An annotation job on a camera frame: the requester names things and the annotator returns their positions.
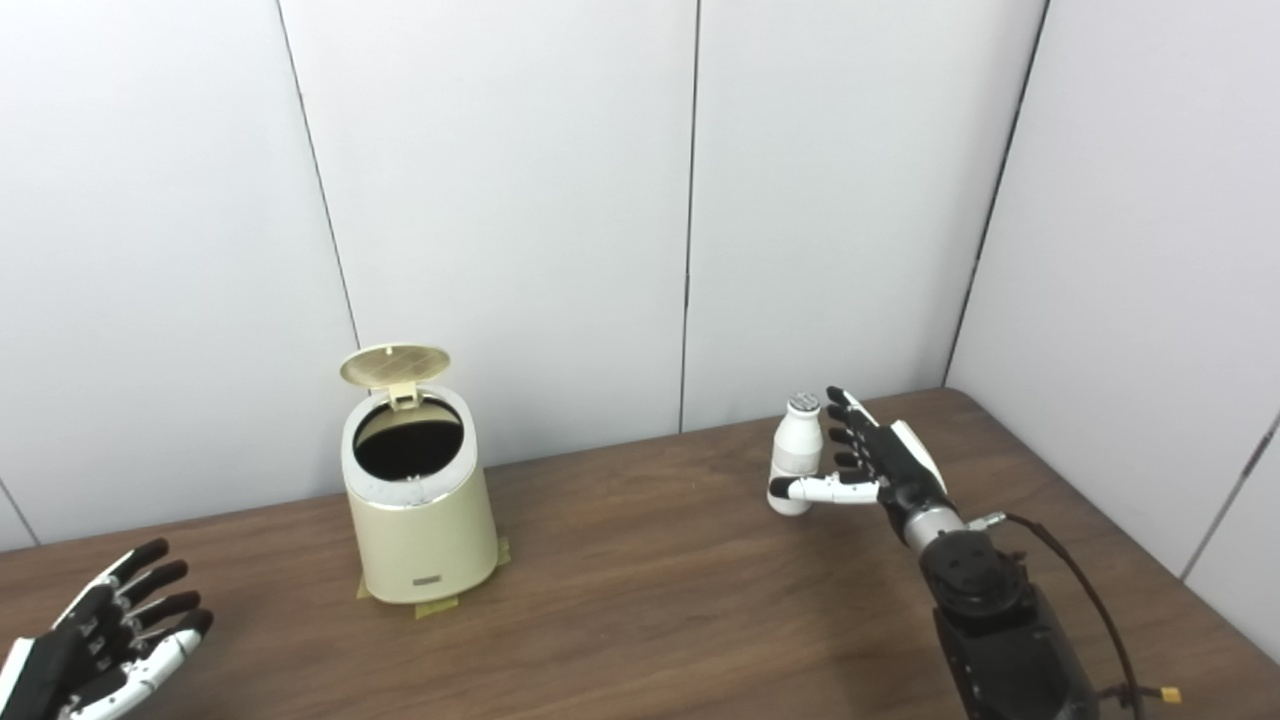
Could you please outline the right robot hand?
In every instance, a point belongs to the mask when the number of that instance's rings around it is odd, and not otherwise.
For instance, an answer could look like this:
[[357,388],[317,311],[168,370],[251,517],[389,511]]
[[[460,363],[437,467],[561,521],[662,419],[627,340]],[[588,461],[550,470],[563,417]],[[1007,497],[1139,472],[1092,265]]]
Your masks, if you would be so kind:
[[774,432],[765,497],[778,514],[796,516],[815,503],[881,506],[895,534],[918,555],[941,536],[961,532],[940,469],[911,427],[882,424],[846,389],[827,389],[824,428],[819,401],[796,393]]

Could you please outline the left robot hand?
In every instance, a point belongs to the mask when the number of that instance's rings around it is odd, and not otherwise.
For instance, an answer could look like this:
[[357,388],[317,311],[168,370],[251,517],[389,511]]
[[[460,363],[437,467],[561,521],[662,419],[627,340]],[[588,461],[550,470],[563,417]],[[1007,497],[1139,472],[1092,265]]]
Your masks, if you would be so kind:
[[5,719],[123,719],[168,682],[214,624],[197,591],[173,594],[189,565],[157,537],[101,570],[3,665]]

